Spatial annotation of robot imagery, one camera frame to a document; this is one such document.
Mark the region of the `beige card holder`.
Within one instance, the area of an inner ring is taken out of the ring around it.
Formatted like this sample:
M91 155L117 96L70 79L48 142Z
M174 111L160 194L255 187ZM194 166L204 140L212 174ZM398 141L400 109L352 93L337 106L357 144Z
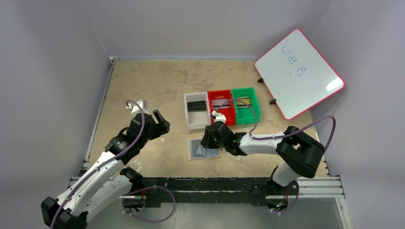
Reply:
M191 139L188 144L188 160L201 160L201 159L211 159L218 158L222 156L220 149L200 149L201 140Z

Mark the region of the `silver credit card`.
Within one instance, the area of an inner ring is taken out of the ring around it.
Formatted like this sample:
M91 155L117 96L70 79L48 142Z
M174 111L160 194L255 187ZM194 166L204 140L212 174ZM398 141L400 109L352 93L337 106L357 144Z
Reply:
M227 101L228 101L227 99L211 100L212 108L214 110L217 110L218 108L220 108L220 109L229 108L229 102L227 102Z

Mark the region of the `green plastic bin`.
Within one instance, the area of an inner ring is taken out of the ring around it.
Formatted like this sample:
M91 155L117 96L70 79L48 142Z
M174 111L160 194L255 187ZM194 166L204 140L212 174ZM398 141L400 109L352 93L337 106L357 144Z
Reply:
M261 109L253 87L231 89L236 112L236 124L254 124L261 121Z

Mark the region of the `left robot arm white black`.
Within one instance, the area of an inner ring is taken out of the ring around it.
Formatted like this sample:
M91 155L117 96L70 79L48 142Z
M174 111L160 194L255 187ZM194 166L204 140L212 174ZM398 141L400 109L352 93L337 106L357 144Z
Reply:
M51 229L85 229L88 223L122 195L145 193L143 176L127 167L150 140L167 134L170 123L158 110L132 111L128 127L113 137L97 161L66 191L41 203L43 221Z

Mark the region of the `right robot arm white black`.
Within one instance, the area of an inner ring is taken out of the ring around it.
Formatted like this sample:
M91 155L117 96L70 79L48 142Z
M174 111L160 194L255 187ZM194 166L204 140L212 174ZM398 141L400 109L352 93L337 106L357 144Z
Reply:
M233 132L219 121L205 128L197 154L203 156L220 148L233 156L280 156L284 162L273 170L267 183L269 187L277 188L287 187L299 177L314 178L326 151L323 144L295 126L271 135L249 135L247 132Z

